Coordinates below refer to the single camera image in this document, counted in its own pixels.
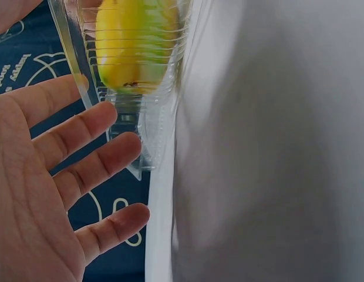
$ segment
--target white cloth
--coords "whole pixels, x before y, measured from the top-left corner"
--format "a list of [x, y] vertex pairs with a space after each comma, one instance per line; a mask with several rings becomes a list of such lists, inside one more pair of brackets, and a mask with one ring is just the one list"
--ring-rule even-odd
[[364, 0], [214, 1], [191, 63], [174, 282], [364, 281]]

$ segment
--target hand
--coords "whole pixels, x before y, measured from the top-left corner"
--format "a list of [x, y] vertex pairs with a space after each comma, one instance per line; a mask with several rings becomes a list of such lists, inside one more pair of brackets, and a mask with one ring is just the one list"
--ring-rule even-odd
[[138, 137], [125, 133], [52, 177], [50, 169], [116, 120], [103, 102], [31, 140], [30, 127], [79, 98], [71, 76], [0, 95], [0, 281], [82, 281], [93, 259], [149, 219], [147, 207], [134, 204], [72, 230], [66, 211], [141, 149]]

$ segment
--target yellow fruit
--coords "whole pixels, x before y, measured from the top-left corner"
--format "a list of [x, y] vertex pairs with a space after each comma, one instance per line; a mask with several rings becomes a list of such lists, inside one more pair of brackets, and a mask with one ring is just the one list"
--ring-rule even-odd
[[104, 0], [96, 18], [102, 82], [137, 93], [161, 83], [178, 37], [176, 0]]

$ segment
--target plastic clamshell box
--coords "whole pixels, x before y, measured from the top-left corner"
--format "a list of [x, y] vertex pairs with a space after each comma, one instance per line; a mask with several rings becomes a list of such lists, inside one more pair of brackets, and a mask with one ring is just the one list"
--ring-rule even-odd
[[[155, 169], [162, 161], [174, 129], [193, 0], [48, 1], [85, 108], [104, 100], [115, 105], [118, 118], [106, 133], [108, 141], [128, 131], [140, 136], [142, 153], [127, 169], [141, 180], [142, 171]], [[129, 15], [143, 19], [143, 24], [129, 22]], [[102, 19], [112, 21], [116, 16], [127, 19], [102, 24]], [[109, 73], [110, 83], [103, 83], [99, 68]], [[136, 73], [137, 80], [122, 84], [129, 72]], [[89, 80], [88, 89], [81, 74]]]

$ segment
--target blue tablecloth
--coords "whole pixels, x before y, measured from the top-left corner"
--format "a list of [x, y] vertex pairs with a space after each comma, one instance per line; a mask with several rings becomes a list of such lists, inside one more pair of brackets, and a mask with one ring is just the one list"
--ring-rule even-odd
[[[0, 35], [0, 94], [70, 73], [46, 1], [31, 14]], [[84, 110], [78, 101], [31, 129], [32, 136]], [[99, 137], [56, 168], [85, 157], [104, 144]], [[126, 203], [147, 203], [150, 173], [138, 182], [127, 170], [120, 172], [80, 199], [69, 211], [74, 229], [97, 222]], [[86, 270], [84, 281], [144, 281], [145, 230], [96, 259]]]

